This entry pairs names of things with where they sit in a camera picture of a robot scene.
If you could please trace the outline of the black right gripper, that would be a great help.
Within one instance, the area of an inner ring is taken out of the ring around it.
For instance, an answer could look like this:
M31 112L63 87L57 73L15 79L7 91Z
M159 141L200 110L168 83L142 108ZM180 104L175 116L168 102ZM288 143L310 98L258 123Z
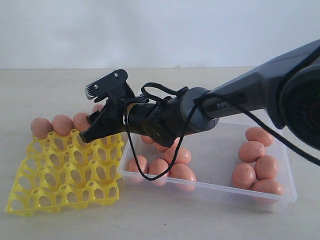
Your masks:
M131 114L137 104L140 104L139 97L108 96L105 106L87 117L91 126L79 133L81 140L90 143L122 132L140 134L140 120L137 114Z

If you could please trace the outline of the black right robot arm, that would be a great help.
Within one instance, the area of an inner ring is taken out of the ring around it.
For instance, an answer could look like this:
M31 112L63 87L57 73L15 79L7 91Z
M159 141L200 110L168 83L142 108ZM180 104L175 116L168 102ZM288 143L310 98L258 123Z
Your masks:
M176 138L213 129L222 117L265 110L273 125L320 147L320 42L315 40L208 90L172 90L148 82L135 95L128 73L117 69L89 83L86 97L106 101L88 116L85 143L131 132L170 147Z

